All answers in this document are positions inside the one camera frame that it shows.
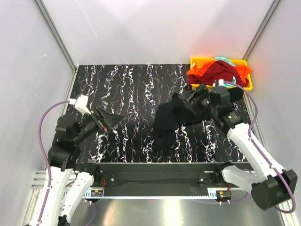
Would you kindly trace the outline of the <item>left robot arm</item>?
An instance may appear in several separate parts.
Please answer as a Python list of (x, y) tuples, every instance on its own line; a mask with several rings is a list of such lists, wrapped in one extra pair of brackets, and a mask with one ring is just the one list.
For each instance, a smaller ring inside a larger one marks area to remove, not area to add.
[(96, 107), (81, 121), (73, 115), (57, 120), (55, 136), (46, 159), (46, 178), (41, 196), (29, 222), (31, 226), (69, 226), (85, 192), (104, 182), (100, 166), (77, 163), (80, 144), (95, 133), (113, 130), (122, 115)]

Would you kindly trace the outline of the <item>black t shirt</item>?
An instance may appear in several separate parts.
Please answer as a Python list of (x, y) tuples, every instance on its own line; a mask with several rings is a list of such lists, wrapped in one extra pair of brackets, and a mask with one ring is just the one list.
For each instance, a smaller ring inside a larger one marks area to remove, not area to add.
[(160, 104), (155, 113), (152, 127), (153, 151), (170, 152), (171, 146), (175, 141), (176, 127), (183, 124), (192, 125), (213, 119), (217, 126), (226, 134), (231, 127), (234, 127), (234, 123), (230, 119), (226, 119), (226, 117), (230, 115), (234, 116), (234, 118), (240, 118), (239, 115), (235, 115), (232, 103), (242, 98), (243, 90), (240, 88), (228, 89), (221, 87), (220, 95), (221, 114), (219, 115), (194, 115), (185, 108), (183, 96), (179, 96), (178, 93), (173, 94), (171, 101)]

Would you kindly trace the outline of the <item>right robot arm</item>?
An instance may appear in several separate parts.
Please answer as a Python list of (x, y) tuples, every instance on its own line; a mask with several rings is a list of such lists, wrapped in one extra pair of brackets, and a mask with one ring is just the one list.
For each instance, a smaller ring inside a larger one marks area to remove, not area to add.
[(238, 146), (254, 170), (251, 174), (225, 162), (208, 177), (208, 183), (221, 187), (233, 184), (250, 194), (262, 210), (277, 208), (279, 204), (291, 200), (291, 209), (281, 212), (293, 213), (296, 209), (293, 194), (297, 174), (292, 169), (286, 170), (268, 153), (253, 134), (253, 124), (248, 124), (247, 119), (232, 108), (229, 89), (219, 84), (207, 89), (202, 84), (188, 91), (183, 101), (185, 107), (198, 119), (202, 116), (213, 119), (217, 127)]

